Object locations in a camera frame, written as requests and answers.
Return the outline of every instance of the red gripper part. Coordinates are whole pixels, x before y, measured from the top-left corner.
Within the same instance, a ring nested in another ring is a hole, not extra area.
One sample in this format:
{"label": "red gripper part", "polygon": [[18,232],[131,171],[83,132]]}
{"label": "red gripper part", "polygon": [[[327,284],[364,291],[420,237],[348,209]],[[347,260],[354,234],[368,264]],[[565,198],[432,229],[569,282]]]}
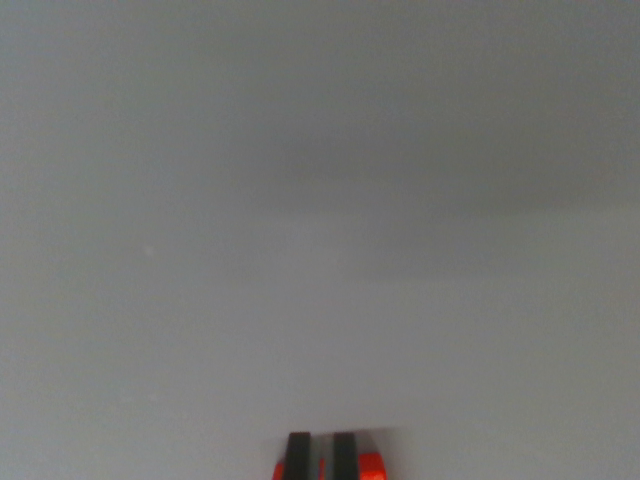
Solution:
{"label": "red gripper part", "polygon": [[[358,456],[360,480],[387,480],[387,471],[379,453],[364,453]],[[273,470],[272,480],[282,480],[284,465],[278,463]],[[318,480],[324,480],[324,459],[318,465]]]}

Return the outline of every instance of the orange plastic part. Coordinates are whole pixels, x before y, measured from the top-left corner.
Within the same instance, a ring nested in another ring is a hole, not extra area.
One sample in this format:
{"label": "orange plastic part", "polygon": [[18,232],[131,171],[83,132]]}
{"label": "orange plastic part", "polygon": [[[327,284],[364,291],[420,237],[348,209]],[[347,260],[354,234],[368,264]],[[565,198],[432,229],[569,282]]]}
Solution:
{"label": "orange plastic part", "polygon": [[[384,462],[379,453],[363,453],[358,456],[358,467],[360,468],[360,480],[387,480],[387,471],[384,469]],[[284,465],[276,464],[273,470],[272,480],[282,480]],[[324,459],[318,464],[318,480],[324,480]]]}
{"label": "orange plastic part", "polygon": [[387,471],[379,453],[364,453],[358,457],[360,480],[387,480]]}

